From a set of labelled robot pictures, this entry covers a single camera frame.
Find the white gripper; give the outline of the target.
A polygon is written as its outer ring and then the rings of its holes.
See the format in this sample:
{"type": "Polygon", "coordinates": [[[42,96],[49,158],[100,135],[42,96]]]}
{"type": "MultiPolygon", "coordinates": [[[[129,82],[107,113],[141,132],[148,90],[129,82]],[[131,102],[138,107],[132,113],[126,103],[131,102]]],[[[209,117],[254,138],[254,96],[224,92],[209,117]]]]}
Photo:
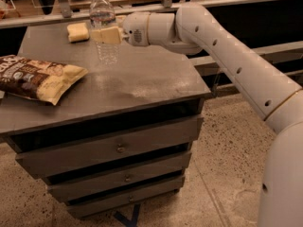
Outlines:
{"type": "MultiPolygon", "coordinates": [[[[134,12],[129,15],[117,15],[116,23],[123,26],[127,36],[126,41],[133,46],[148,46],[148,12],[134,12]]],[[[120,44],[122,42],[121,31],[118,26],[92,29],[91,38],[102,44],[120,44]]]]}

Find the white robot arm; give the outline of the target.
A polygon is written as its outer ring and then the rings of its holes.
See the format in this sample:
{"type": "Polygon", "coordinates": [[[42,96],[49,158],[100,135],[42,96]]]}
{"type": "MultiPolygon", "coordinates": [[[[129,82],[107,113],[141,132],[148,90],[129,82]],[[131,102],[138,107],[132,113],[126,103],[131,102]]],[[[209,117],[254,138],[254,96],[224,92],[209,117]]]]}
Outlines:
{"type": "Polygon", "coordinates": [[[185,3],[174,14],[134,12],[120,26],[94,28],[91,38],[103,44],[160,45],[180,54],[206,51],[276,133],[264,169],[258,227],[303,227],[303,89],[298,83],[196,3],[185,3]]]}

